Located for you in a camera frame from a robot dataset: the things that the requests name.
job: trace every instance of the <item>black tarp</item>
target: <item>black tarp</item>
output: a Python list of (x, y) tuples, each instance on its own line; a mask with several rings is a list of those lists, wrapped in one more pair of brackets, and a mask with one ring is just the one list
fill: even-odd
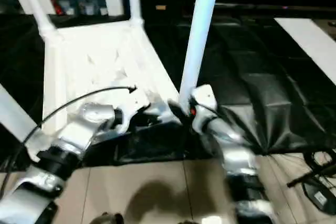
[[(177, 89), (190, 22), (147, 24)], [(336, 86), (273, 19), (222, 19), (210, 27), (198, 85), (258, 154), (336, 148)]]

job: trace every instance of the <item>black cable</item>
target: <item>black cable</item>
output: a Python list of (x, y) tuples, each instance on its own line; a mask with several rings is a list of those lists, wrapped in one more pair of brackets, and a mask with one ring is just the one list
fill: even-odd
[(104, 91), (109, 91), (109, 90), (114, 90), (114, 89), (128, 89), (130, 92), (134, 91), (136, 88), (132, 88), (132, 87), (126, 87), (126, 86), (118, 86), (118, 87), (109, 87), (109, 88), (104, 88), (104, 89), (99, 89), (96, 91), (92, 91), (90, 93), (84, 94), (80, 97), (77, 97), (65, 104), (63, 104), (62, 106), (58, 107), (57, 109), (55, 109), (54, 111), (52, 111), (49, 115), (47, 115), (41, 122), (39, 122), (26, 136), (26, 138), (20, 143), (20, 146), (18, 147), (16, 153), (14, 153), (14, 155), (11, 157), (11, 159), (8, 161), (8, 165), (7, 165), (7, 173), (6, 176), (2, 182), (1, 188), (0, 188), (0, 199), (3, 198), (4, 194), (5, 194), (5, 189), (6, 189), (6, 185), (8, 183), (10, 174), (12, 173), (12, 170), (14, 168), (15, 162), (17, 160), (17, 158), (19, 157), (20, 153), (24, 150), (25, 148), (25, 144), (28, 142), (28, 140), (32, 137), (32, 135), (45, 123), (47, 122), (50, 118), (52, 118), (57, 112), (59, 112), (60, 110), (70, 106), (71, 104), (89, 97), (91, 95), (97, 94), (97, 93), (101, 93)]
[(216, 110), (206, 106), (206, 105), (203, 105), (203, 104), (200, 104), (200, 103), (197, 103), (198, 106), (201, 106), (209, 111), (211, 111), (212, 113), (214, 113), (216, 116), (218, 116), (219, 118), (223, 119), (223, 116), (221, 116)]
[[(287, 161), (289, 161), (289, 162), (293, 162), (293, 163), (295, 163), (295, 164), (297, 164), (297, 165), (299, 165), (299, 166), (308, 166), (311, 170), (313, 170), (313, 167), (309, 166), (309, 164), (307, 164), (307, 163), (305, 162), (304, 158), (302, 158), (302, 157), (296, 157), (296, 156), (292, 156), (292, 155), (289, 155), (289, 154), (281, 154), (281, 155), (282, 155), (283, 158), (285, 158), (284, 156), (287, 156), (287, 157), (292, 157), (292, 158), (298, 159), (298, 160), (302, 161), (301, 164), (299, 164), (299, 163), (297, 163), (297, 162), (294, 162), (294, 161), (291, 161), (291, 160), (288, 159), (288, 158), (285, 158), (285, 159), (286, 159)], [(272, 158), (273, 158), (273, 160), (277, 163), (277, 165), (279, 166), (280, 164), (278, 163), (278, 161), (277, 161), (274, 157), (272, 157)], [(330, 190), (330, 189), (334, 189), (334, 188), (336, 188), (336, 185), (335, 185), (333, 182), (331, 182), (331, 181), (328, 179), (327, 176), (325, 176), (325, 175), (317, 175), (317, 177), (318, 177), (318, 178), (323, 178), (323, 179), (329, 184), (329, 187), (327, 187), (329, 190)]]

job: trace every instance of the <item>red light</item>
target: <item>red light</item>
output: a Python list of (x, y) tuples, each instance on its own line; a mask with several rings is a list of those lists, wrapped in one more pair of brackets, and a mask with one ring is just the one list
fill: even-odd
[(191, 109), (190, 109), (190, 113), (191, 113), (192, 115), (196, 115), (196, 110), (195, 110), (194, 108), (191, 108)]

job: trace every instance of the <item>tiled floor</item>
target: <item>tiled floor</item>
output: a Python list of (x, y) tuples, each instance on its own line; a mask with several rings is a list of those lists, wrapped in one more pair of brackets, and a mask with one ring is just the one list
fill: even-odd
[[(260, 176), (280, 224), (335, 224), (303, 195), (301, 186), (286, 183), (307, 169), (295, 154), (258, 157)], [(13, 176), (11, 183), (18, 175)], [(219, 216), (235, 223), (230, 213), (224, 175), (215, 160), (96, 167), (76, 171), (57, 203), (56, 224), (89, 224), (103, 212), (123, 214), (126, 224), (198, 223)]]

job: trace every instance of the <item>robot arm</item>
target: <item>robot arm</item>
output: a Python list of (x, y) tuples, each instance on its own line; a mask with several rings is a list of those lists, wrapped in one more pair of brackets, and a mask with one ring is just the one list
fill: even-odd
[(123, 104), (87, 103), (56, 135), (51, 147), (38, 154), (11, 191), (0, 201), (1, 224), (47, 224), (57, 212), (54, 200), (63, 192), (96, 136), (118, 136), (127, 131), (130, 119), (149, 101), (140, 90), (129, 94)]
[(258, 177), (255, 154), (247, 147), (242, 134), (211, 111), (217, 107), (211, 86), (195, 89), (191, 105), (195, 116), (192, 128), (201, 135), (205, 149), (215, 153), (221, 161), (238, 223), (277, 223), (272, 204)]

